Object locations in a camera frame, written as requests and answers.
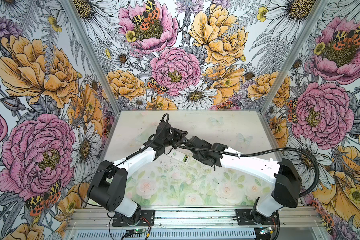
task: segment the robotic arm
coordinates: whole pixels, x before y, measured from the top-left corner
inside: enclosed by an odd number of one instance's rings
[[[168,118],[166,122],[163,118],[157,127],[156,134],[144,143],[145,147],[126,158],[100,163],[87,191],[90,199],[108,211],[123,214],[130,225],[136,224],[140,218],[141,206],[124,196],[127,178],[145,164],[161,156],[165,147],[172,146],[175,149],[179,147],[190,150],[193,158],[203,164],[214,168],[218,166],[240,170],[273,185],[273,191],[258,198],[250,214],[245,216],[255,223],[263,224],[267,217],[284,206],[297,207],[301,177],[290,160],[283,159],[278,162],[273,159],[241,157],[244,154],[226,145],[210,144],[196,136],[187,139],[185,138],[186,131],[171,127]]]

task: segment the table surface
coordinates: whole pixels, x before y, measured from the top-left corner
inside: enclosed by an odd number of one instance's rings
[[[139,149],[165,113],[172,127],[189,132],[188,138],[198,136],[242,153],[272,148],[256,111],[123,111],[104,160],[116,161]],[[224,167],[213,171],[192,157],[183,163],[163,154],[128,178],[125,195],[141,205],[253,205],[270,190],[269,184],[249,174]]]

